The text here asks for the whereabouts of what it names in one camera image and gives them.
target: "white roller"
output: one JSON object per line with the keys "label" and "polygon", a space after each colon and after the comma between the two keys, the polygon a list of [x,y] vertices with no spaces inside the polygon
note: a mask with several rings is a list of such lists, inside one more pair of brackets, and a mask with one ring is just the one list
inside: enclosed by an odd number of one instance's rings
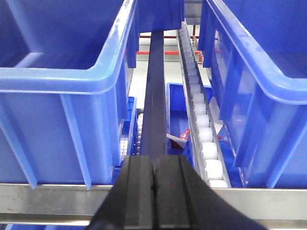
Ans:
{"label": "white roller", "polygon": [[200,127],[209,127],[209,116],[206,114],[197,114],[196,115],[196,125]]}
{"label": "white roller", "polygon": [[210,127],[199,127],[198,134],[199,134],[200,142],[212,142],[213,141],[213,133]]}
{"label": "white roller", "polygon": [[205,160],[207,180],[222,180],[223,167],[219,160]]}
{"label": "white roller", "polygon": [[194,104],[194,113],[197,114],[206,114],[206,104],[205,103],[195,103]]}
{"label": "white roller", "polygon": [[204,160],[217,159],[217,146],[214,142],[203,142],[201,144],[201,152]]}
{"label": "white roller", "polygon": [[208,186],[211,188],[228,188],[226,181],[222,180],[210,180]]}
{"label": "white roller", "polygon": [[204,97],[201,92],[194,92],[192,93],[192,98],[194,103],[204,103]]}
{"label": "white roller", "polygon": [[191,93],[201,92],[201,86],[199,84],[191,84],[190,88],[191,88]]}

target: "metal rail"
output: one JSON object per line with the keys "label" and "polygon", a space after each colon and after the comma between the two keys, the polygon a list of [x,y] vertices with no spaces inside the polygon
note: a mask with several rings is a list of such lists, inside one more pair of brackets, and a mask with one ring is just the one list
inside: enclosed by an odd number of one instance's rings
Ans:
{"label": "metal rail", "polygon": [[306,189],[213,189],[247,217],[268,229],[307,229]]}
{"label": "metal rail", "polygon": [[156,165],[166,154],[166,109],[164,80],[164,32],[152,32],[148,62],[141,155]]}
{"label": "metal rail", "polygon": [[112,186],[0,184],[0,223],[88,225]]}

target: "blue plastic bin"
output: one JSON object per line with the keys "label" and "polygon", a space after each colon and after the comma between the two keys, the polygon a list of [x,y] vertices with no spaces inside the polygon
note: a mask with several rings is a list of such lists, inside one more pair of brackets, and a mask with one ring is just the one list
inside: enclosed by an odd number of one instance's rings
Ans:
{"label": "blue plastic bin", "polygon": [[166,85],[166,104],[166,131],[179,137],[189,128],[182,84],[168,83]]}
{"label": "blue plastic bin", "polygon": [[184,21],[184,0],[138,0],[140,33],[178,30]]}
{"label": "blue plastic bin", "polygon": [[8,224],[5,230],[84,230],[86,226]]}
{"label": "blue plastic bin", "polygon": [[1,183],[111,182],[135,9],[135,0],[0,1]]}
{"label": "blue plastic bin", "polygon": [[307,188],[307,1],[204,0],[199,50],[244,187]]}
{"label": "blue plastic bin", "polygon": [[137,99],[128,98],[128,118],[124,120],[123,129],[120,136],[120,150],[122,160],[126,155],[135,155],[138,140],[138,118],[136,109]]}

